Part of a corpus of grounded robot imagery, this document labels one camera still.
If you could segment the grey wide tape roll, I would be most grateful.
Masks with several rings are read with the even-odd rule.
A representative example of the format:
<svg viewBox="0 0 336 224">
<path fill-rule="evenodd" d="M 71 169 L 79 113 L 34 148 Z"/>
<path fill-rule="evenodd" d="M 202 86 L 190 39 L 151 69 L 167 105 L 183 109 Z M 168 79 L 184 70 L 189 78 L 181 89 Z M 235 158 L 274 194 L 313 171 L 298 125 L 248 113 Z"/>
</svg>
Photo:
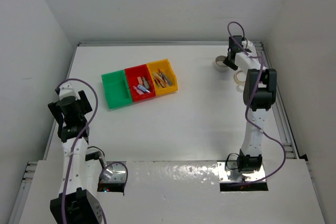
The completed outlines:
<svg viewBox="0 0 336 224">
<path fill-rule="evenodd" d="M 224 60 L 226 59 L 226 56 L 217 56 L 214 60 L 214 68 L 218 72 L 226 72 L 229 67 L 224 63 Z"/>
</svg>

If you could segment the beige masking tape roll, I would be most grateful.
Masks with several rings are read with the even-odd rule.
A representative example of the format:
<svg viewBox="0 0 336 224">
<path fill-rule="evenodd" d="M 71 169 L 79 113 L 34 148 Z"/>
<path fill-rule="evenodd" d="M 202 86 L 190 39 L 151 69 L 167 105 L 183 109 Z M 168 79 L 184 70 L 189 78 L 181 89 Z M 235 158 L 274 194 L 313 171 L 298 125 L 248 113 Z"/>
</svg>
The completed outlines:
<svg viewBox="0 0 336 224">
<path fill-rule="evenodd" d="M 246 74 L 242 70 L 239 70 L 234 74 L 234 80 L 237 84 L 244 84 L 246 81 Z"/>
</svg>

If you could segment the clear small tape roll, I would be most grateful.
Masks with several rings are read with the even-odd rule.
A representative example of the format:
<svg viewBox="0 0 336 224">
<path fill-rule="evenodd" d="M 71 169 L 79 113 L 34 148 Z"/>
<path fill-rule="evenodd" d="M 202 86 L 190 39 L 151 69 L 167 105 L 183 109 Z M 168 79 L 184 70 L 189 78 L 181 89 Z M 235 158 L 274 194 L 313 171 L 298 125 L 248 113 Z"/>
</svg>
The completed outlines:
<svg viewBox="0 0 336 224">
<path fill-rule="evenodd" d="M 241 84 L 238 84 L 237 87 L 236 87 L 237 91 L 240 92 L 240 93 L 243 93 L 244 91 L 244 86 L 241 85 Z"/>
</svg>

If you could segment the yellow highlighter pen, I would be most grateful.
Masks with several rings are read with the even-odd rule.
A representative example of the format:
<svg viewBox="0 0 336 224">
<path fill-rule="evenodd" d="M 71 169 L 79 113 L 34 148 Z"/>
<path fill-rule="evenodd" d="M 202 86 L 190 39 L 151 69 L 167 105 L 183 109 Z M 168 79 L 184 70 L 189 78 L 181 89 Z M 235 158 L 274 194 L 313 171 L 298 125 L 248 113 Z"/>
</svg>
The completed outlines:
<svg viewBox="0 0 336 224">
<path fill-rule="evenodd" d="M 165 78 L 166 82 L 168 83 L 168 85 L 171 87 L 173 85 L 173 80 L 166 73 L 162 73 L 162 75 L 164 76 L 164 78 Z"/>
</svg>

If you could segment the blue marker pen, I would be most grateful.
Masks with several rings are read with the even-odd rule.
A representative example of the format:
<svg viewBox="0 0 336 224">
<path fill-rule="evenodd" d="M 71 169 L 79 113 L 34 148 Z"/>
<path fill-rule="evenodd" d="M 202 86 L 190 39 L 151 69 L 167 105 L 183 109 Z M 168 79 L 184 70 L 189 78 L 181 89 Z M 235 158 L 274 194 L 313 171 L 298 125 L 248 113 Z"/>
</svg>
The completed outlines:
<svg viewBox="0 0 336 224">
<path fill-rule="evenodd" d="M 159 73 L 159 75 L 160 75 L 161 79 L 163 80 L 163 82 L 165 83 L 165 86 L 169 87 L 170 84 L 169 84 L 168 80 L 165 78 L 165 75 L 161 72 Z"/>
</svg>

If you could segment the pink packaged pen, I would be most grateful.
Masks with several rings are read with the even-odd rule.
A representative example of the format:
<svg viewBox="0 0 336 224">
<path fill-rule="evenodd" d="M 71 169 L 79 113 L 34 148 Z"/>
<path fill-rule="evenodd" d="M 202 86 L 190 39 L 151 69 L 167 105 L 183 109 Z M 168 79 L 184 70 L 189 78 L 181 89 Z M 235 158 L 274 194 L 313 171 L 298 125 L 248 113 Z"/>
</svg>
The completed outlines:
<svg viewBox="0 0 336 224">
<path fill-rule="evenodd" d="M 161 77 L 160 77 L 160 75 L 159 75 L 159 73 L 160 73 L 161 71 L 160 71 L 160 69 L 158 69 L 157 70 L 157 72 L 155 72 L 158 76 L 159 76 L 159 78 L 161 79 Z"/>
</svg>

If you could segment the pink correction tape case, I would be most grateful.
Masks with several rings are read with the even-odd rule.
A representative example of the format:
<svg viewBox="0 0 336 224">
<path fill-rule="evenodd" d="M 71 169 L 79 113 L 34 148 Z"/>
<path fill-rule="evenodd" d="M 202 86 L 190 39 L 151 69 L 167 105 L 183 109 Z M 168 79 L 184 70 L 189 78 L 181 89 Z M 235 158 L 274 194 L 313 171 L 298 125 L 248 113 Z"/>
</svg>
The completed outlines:
<svg viewBox="0 0 336 224">
<path fill-rule="evenodd" d="M 134 90 L 139 94 L 139 95 L 143 95 L 144 93 L 138 89 L 137 87 L 133 86 Z"/>
</svg>

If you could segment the blue correction tape case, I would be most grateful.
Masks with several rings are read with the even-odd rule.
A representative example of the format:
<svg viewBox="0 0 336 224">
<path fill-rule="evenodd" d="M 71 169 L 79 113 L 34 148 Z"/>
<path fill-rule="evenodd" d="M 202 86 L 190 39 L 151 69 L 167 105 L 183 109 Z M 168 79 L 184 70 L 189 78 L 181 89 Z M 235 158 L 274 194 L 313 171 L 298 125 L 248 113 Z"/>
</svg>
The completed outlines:
<svg viewBox="0 0 336 224">
<path fill-rule="evenodd" d="M 147 89 L 145 86 L 143 86 L 143 85 L 141 85 L 141 84 L 139 84 L 139 85 L 137 86 L 137 88 L 138 88 L 139 90 L 141 90 L 142 92 L 144 92 L 144 93 L 150 93 L 150 92 L 151 92 L 149 89 Z"/>
</svg>

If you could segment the orange correction tape case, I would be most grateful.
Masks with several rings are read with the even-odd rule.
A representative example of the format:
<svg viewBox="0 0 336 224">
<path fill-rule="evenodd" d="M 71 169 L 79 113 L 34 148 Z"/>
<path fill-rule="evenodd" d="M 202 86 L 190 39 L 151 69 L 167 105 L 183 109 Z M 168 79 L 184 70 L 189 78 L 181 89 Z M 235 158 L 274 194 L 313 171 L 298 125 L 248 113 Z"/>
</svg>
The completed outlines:
<svg viewBox="0 0 336 224">
<path fill-rule="evenodd" d="M 137 80 L 138 80 L 138 83 L 143 85 L 143 81 L 142 81 L 142 78 L 141 77 L 137 77 Z"/>
</svg>

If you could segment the green correction tape case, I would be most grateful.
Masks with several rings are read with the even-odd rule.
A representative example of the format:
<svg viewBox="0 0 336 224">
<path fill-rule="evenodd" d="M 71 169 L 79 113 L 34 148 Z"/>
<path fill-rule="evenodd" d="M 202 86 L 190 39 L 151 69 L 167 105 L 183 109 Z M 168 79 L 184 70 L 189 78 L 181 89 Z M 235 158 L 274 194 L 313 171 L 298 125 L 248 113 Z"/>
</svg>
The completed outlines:
<svg viewBox="0 0 336 224">
<path fill-rule="evenodd" d="M 143 85 L 146 89 L 150 90 L 150 85 L 145 77 L 142 77 Z"/>
</svg>

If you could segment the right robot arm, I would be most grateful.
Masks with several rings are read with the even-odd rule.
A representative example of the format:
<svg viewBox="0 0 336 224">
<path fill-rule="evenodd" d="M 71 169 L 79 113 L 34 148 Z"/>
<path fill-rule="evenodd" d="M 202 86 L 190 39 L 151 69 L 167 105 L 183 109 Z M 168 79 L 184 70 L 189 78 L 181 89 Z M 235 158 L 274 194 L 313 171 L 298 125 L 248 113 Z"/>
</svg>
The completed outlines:
<svg viewBox="0 0 336 224">
<path fill-rule="evenodd" d="M 267 113 L 276 100 L 277 72 L 265 67 L 263 60 L 244 48 L 249 42 L 243 36 L 231 36 L 229 49 L 223 63 L 246 75 L 243 102 L 246 106 L 246 130 L 243 144 L 237 157 L 236 170 L 240 173 L 259 171 L 263 157 L 261 142 Z"/>
</svg>

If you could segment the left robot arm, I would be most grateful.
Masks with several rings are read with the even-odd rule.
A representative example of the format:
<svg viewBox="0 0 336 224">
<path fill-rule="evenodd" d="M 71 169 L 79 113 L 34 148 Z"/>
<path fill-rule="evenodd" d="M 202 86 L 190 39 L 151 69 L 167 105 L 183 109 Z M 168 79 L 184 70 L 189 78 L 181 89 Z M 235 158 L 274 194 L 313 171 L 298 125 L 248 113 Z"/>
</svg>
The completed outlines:
<svg viewBox="0 0 336 224">
<path fill-rule="evenodd" d="M 92 107 L 84 91 L 59 89 L 59 101 L 48 105 L 58 123 L 64 164 L 57 198 L 50 201 L 56 223 L 101 223 L 102 208 L 97 200 L 100 153 L 88 154 L 89 128 L 85 115 Z"/>
</svg>

